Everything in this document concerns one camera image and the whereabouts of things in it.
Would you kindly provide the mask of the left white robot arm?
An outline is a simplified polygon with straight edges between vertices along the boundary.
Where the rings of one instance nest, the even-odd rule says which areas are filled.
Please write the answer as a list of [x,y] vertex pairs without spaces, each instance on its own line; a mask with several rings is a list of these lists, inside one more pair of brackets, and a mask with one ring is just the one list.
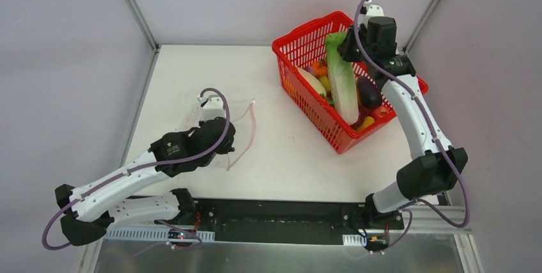
[[115,228],[139,222],[188,224],[195,204],[185,188],[160,196],[135,198],[145,187],[208,166],[216,155],[234,151],[236,129],[224,117],[164,134],[132,162],[80,187],[55,189],[61,231],[73,246],[84,246]]

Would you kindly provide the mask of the dark purple eggplant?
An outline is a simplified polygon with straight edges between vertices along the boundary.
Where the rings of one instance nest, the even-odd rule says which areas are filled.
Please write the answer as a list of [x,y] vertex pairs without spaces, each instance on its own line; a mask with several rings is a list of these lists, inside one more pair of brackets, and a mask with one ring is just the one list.
[[356,82],[359,103],[362,107],[375,110],[382,104],[382,95],[367,78],[358,78]]

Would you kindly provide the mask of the green napa cabbage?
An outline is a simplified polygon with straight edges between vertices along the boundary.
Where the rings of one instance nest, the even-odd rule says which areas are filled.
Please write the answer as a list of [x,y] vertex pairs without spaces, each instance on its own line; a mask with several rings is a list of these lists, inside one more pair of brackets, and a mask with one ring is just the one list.
[[338,51],[346,36],[346,31],[328,34],[325,51],[334,109],[348,125],[352,125],[359,119],[356,77],[352,64],[343,60]]

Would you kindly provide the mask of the clear pink-dotted zip bag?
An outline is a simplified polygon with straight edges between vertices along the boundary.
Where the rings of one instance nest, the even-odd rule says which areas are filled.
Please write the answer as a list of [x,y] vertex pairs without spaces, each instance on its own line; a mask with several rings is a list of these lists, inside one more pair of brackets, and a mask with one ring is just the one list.
[[231,171],[237,166],[252,146],[256,136],[256,118],[254,114],[255,99],[233,100],[229,102],[229,110],[233,126],[236,129],[233,152],[216,155],[208,167],[223,171]]

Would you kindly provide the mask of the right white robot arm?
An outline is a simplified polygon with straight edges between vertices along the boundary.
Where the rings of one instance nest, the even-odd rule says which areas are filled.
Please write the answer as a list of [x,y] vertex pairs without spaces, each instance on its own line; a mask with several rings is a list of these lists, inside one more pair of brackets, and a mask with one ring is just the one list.
[[470,221],[470,199],[461,172],[468,155],[442,132],[424,100],[413,64],[407,56],[397,54],[396,28],[391,17],[368,17],[354,22],[338,47],[343,60],[367,64],[370,78],[396,113],[412,158],[397,172],[395,182],[367,197],[363,220],[369,227],[379,228],[387,222],[389,212],[459,185],[465,218],[453,225],[464,228]]

